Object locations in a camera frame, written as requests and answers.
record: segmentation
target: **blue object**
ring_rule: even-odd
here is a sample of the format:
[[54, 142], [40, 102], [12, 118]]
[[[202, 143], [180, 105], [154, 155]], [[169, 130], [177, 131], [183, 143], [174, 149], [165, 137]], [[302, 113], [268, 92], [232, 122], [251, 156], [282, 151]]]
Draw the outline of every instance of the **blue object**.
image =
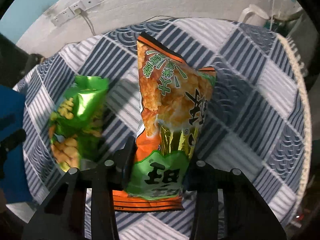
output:
[[[22, 128], [25, 96], [0, 85], [0, 119], [8, 120], [0, 124], [0, 141]], [[24, 169], [22, 144], [7, 154], [4, 162], [4, 179], [0, 180], [7, 203], [32, 201]]]

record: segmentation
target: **snack bag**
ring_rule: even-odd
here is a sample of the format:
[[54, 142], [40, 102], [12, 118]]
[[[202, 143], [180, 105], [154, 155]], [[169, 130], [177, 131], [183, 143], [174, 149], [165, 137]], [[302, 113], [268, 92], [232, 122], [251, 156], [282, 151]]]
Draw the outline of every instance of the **snack bag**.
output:
[[63, 171], [92, 168], [99, 159], [98, 142], [108, 80], [76, 76], [50, 116], [49, 137], [54, 158]]
[[181, 184], [203, 126], [215, 84], [212, 67], [189, 67], [146, 33], [138, 37], [142, 120], [131, 179], [114, 191], [121, 211], [183, 210]]

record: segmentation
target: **metal screw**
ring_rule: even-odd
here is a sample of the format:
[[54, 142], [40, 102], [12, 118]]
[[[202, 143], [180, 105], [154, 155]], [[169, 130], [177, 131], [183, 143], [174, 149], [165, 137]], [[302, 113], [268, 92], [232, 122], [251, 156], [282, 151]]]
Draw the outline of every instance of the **metal screw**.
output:
[[197, 164], [197, 166], [199, 166], [199, 167], [205, 166], [205, 162], [204, 162], [204, 161], [197, 161], [196, 164]]
[[233, 170], [232, 170], [232, 173], [233, 173], [234, 175], [240, 175], [240, 174], [241, 174], [241, 170], [239, 170], [239, 169], [233, 169]]
[[68, 170], [68, 172], [69, 172], [70, 174], [75, 174], [77, 171], [78, 171], [77, 168], [70, 168], [70, 169]]
[[113, 160], [106, 160], [106, 161], [104, 162], [104, 165], [107, 166], [107, 167], [110, 167], [110, 166], [112, 166], [113, 164], [115, 164]]

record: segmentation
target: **bedsheet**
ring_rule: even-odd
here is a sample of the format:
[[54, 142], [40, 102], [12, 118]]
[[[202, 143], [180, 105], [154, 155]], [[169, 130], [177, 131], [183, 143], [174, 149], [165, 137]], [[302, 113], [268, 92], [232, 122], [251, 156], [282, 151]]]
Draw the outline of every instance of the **bedsheet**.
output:
[[[239, 168], [285, 226], [305, 189], [310, 162], [308, 100], [285, 39], [269, 30], [209, 18], [130, 25], [66, 45], [16, 86], [26, 95], [23, 144], [29, 190], [41, 203], [63, 172], [50, 150], [48, 119], [76, 75], [110, 79], [100, 151], [121, 149], [140, 122], [136, 40], [147, 32], [193, 68], [213, 66], [217, 82], [196, 145], [199, 158], [221, 170]], [[188, 239], [195, 195], [185, 211], [116, 212], [121, 239]], [[85, 235], [90, 231], [87, 192]], [[219, 237], [224, 236], [223, 204]]]

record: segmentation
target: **power outlet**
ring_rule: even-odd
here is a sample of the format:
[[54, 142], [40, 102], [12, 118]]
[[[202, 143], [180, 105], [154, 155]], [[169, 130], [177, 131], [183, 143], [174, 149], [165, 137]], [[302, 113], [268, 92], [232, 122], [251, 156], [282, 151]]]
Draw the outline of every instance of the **power outlet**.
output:
[[82, 9], [83, 11], [85, 11], [85, 6], [81, 1], [75, 2], [73, 5], [69, 6], [70, 10], [77, 15], [77, 13], [75, 12], [76, 9]]
[[54, 18], [51, 19], [51, 22], [56, 26], [60, 27], [65, 21], [62, 19], [61, 15], [58, 14]]
[[96, 6], [97, 4], [100, 3], [99, 0], [81, 0], [83, 5], [85, 6], [85, 9], [88, 10], [92, 8], [93, 6]]
[[62, 16], [65, 22], [75, 17], [75, 14], [69, 7], [62, 11], [60, 15]]
[[51, 19], [51, 22], [56, 26], [60, 27], [62, 24], [64, 24], [66, 21], [71, 20], [74, 18], [75, 15], [71, 11], [71, 9], [68, 7], [58, 15], [56, 15], [54, 18]]

